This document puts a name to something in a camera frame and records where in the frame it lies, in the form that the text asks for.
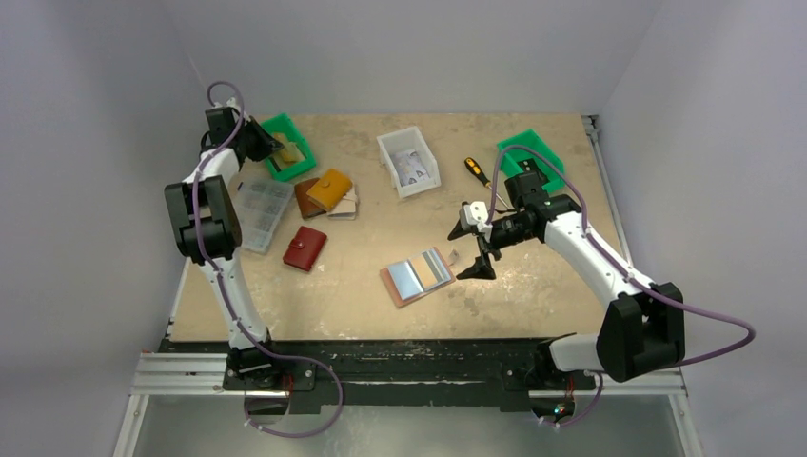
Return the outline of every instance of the brown wallet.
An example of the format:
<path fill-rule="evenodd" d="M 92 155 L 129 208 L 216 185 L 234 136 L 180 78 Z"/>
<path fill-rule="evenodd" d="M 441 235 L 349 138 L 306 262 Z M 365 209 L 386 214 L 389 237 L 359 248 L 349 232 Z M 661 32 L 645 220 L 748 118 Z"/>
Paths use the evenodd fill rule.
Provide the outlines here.
<path fill-rule="evenodd" d="M 311 187 L 317 184 L 320 178 L 312 178 L 294 185 L 294 198 L 297 199 L 297 206 L 300 207 L 300 215 L 303 219 L 310 219 L 320 214 L 325 214 L 325 210 L 314 205 L 305 195 Z"/>
<path fill-rule="evenodd" d="M 353 182 L 350 178 L 343 175 L 336 169 L 329 169 L 325 172 L 322 178 L 317 181 L 311 189 L 308 190 L 306 195 L 311 203 L 330 211 L 336 204 L 342 200 L 342 197 L 353 187 Z"/>

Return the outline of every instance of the screwdriver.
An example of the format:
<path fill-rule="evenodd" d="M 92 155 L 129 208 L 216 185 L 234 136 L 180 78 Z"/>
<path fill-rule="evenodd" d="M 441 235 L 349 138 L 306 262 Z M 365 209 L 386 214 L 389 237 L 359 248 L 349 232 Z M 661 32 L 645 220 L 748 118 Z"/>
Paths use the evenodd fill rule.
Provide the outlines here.
<path fill-rule="evenodd" d="M 468 171 L 471 172 L 471 174 L 474 175 L 474 177 L 476 177 L 477 179 L 480 180 L 480 182 L 482 183 L 483 186 L 485 186 L 488 189 L 491 189 L 490 180 L 487 179 L 487 176 L 484 175 L 484 173 L 482 172 L 482 169 L 480 168 L 479 164 L 477 164 L 476 160 L 474 160 L 474 159 L 472 159 L 470 157 L 466 157 L 465 158 L 465 167 L 468 169 Z M 496 198 L 498 198 L 499 201 L 502 202 L 502 204 L 504 205 L 505 208 L 510 209 L 510 206 L 507 205 L 507 202 L 504 201 L 504 199 L 499 195 L 498 192 L 496 192 Z"/>

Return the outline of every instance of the white plastic basket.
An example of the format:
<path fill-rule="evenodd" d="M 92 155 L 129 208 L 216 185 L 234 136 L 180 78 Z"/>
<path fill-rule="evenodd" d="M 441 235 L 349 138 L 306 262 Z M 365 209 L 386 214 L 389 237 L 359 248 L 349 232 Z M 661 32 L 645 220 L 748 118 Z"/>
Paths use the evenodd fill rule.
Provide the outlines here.
<path fill-rule="evenodd" d="M 420 129 L 413 126 L 378 136 L 376 139 L 381 149 L 381 163 L 389 170 L 392 188 L 398 191 L 399 197 L 405 198 L 440 185 L 437 161 Z M 423 165 L 425 175 L 417 166 L 410 167 L 416 160 Z"/>

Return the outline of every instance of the red wallet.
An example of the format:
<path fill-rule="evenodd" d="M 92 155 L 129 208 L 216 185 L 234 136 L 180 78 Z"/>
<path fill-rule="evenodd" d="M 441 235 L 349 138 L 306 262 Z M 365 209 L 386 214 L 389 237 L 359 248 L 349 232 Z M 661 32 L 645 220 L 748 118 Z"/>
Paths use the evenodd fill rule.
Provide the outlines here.
<path fill-rule="evenodd" d="M 294 239 L 288 244 L 283 255 L 283 263 L 302 271 L 311 271 L 320 251 L 323 250 L 327 235 L 308 227 L 300 227 Z"/>

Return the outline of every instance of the green plastic tray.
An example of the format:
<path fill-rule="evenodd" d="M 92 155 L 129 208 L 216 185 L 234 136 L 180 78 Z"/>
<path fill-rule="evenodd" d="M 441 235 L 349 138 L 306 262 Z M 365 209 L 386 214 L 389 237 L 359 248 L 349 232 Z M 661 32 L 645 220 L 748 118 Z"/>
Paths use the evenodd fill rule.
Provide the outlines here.
<path fill-rule="evenodd" d="M 280 133 L 284 134 L 285 137 L 288 138 L 288 141 L 293 141 L 297 144 L 297 148 L 300 150 L 300 153 L 302 153 L 303 157 L 305 157 L 305 159 L 301 162 L 298 162 L 283 170 L 275 169 L 271 161 L 266 159 L 266 167 L 269 169 L 272 177 L 274 177 L 276 180 L 288 181 L 289 179 L 299 176 L 317 166 L 317 159 L 315 159 L 314 154 L 311 153 L 311 148 L 308 146 L 308 142 L 305 140 L 305 138 L 303 138 L 303 135 L 300 134 L 300 131 L 294 127 L 294 123 L 291 122 L 291 118 L 288 117 L 288 114 L 282 112 L 268 121 L 262 122 L 261 127 L 263 127 L 264 130 L 266 130 L 266 132 L 268 132 L 270 135 L 275 131 L 279 131 Z"/>
<path fill-rule="evenodd" d="M 499 147 L 499 152 L 502 149 L 507 148 L 508 146 L 512 145 L 521 145 L 527 146 L 530 149 L 533 149 L 538 154 L 546 157 L 549 162 L 552 163 L 555 167 L 557 167 L 561 173 L 566 173 L 566 170 L 563 168 L 563 161 L 552 152 L 546 143 L 538 136 L 538 134 L 530 129 L 527 131 L 523 131 L 518 135 L 507 138 L 504 141 L 500 141 L 497 146 Z M 552 193 L 556 190 L 563 189 L 565 184 L 563 180 L 555 171 L 552 171 L 544 162 L 541 160 L 533 157 L 532 154 L 525 150 L 515 149 L 507 152 L 502 159 L 502 171 L 504 174 L 507 175 L 508 178 L 512 178 L 513 176 L 523 173 L 524 170 L 519 166 L 519 162 L 522 160 L 533 159 L 535 163 L 538 165 L 538 169 L 549 178 L 549 182 L 543 185 L 543 189 L 549 193 Z"/>

